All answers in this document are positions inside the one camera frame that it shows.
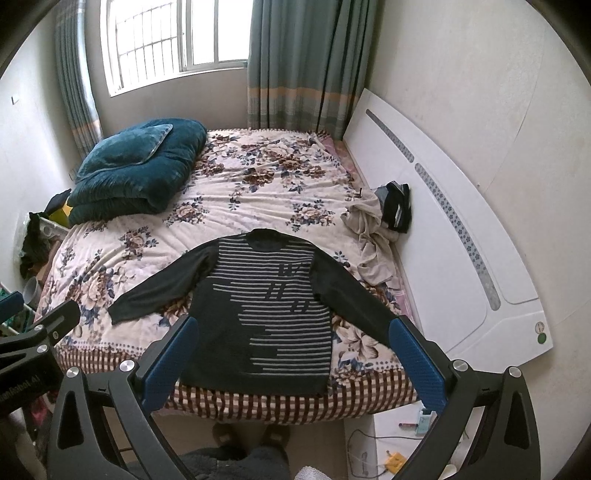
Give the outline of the teal folded quilt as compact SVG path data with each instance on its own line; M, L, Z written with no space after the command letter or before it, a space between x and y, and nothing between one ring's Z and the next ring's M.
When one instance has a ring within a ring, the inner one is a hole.
M68 198L70 225L166 209L204 149L206 128L197 120L161 118L122 130L166 123L172 124L173 130L146 163L99 173L79 183L75 180Z

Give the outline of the black striped sweater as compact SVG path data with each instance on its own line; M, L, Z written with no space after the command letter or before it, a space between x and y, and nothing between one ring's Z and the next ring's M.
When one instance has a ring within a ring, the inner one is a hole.
M229 393L322 395L332 316L387 345L394 313L335 258L271 229L208 241L119 296L113 324L191 298L197 347L182 384Z

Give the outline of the black grey garment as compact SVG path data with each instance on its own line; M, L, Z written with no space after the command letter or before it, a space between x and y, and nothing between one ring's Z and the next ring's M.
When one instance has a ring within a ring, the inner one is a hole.
M377 187L375 194L382 209L382 222L392 231L406 234L412 221L411 190L396 181Z

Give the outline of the right green curtain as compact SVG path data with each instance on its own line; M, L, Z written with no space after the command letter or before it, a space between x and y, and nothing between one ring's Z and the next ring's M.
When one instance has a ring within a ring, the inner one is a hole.
M247 125L342 139L365 87L377 1L256 1Z

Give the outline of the yellow small object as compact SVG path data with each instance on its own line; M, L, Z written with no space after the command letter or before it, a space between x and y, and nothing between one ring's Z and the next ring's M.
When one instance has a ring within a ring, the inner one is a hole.
M401 468L404 467L404 465L407 462L407 458L401 454L400 452L387 452L388 454L388 458L385 461L385 469L392 473L393 475L398 474L401 471Z

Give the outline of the left green curtain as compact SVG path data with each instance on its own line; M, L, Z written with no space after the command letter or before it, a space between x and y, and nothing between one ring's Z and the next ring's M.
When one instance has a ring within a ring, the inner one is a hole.
M59 1L54 29L58 83L68 124L82 159L103 139L88 69L85 14L85 1Z

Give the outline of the floral fleece bed blanket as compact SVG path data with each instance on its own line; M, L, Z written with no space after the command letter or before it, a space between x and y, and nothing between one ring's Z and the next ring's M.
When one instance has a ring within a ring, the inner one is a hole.
M415 401L388 323L410 305L377 196L318 134L217 130L165 211L74 225L39 308L78 325L63 368L113 370L199 324L168 407L305 424Z

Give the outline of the green curtain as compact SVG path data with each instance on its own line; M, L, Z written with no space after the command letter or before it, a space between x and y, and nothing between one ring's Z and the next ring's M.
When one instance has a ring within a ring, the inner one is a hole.
M88 69L85 14L85 1L59 1L54 29L58 83L68 124L82 159L103 139Z
M377 1L256 1L247 125L342 139L365 87Z

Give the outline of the teal pillow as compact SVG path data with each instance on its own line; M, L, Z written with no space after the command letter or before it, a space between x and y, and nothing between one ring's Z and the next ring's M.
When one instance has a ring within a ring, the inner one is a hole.
M99 173L146 163L173 130L166 123L132 128L97 143L77 171L76 182L88 180Z

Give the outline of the window with bars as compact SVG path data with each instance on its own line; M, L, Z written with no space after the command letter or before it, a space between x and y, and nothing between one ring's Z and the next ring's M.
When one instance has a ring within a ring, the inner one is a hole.
M252 1L103 1L100 36L109 94L245 67L252 6Z

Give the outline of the person dark fuzzy legs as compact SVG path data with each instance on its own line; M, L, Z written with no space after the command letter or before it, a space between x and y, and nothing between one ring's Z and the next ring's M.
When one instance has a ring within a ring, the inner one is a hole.
M280 480L290 479L287 443L290 428L267 425L259 445L247 450L230 424L212 428L216 447L201 448L180 456L195 479Z

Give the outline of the grey cup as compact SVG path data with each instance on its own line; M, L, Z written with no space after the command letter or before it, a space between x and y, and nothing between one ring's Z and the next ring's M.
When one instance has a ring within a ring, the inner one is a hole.
M36 277L29 278L22 291L24 303L32 309L37 309L41 298L42 287Z

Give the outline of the dark clothes pile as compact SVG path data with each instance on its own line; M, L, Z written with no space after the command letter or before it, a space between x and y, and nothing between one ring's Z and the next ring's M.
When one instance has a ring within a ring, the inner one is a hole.
M71 211L67 200L70 193L70 189L58 193L43 211L29 213L19 252L19 273L23 279L35 275L49 261L53 244L67 234Z

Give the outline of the beige crumpled garment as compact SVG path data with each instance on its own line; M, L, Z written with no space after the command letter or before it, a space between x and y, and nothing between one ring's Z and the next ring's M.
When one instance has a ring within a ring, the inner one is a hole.
M360 247L361 259L356 270L370 286L386 284L401 289L401 274L394 259L393 242L398 233L383 225L383 212L377 195L361 189L342 213L342 223L353 233Z

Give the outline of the teal small box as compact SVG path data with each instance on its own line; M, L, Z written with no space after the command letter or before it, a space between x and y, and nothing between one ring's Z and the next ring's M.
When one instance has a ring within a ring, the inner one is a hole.
M425 436L434 421L437 418L437 412L427 408L423 408L419 411L417 417L417 424L415 426L415 434L419 437Z

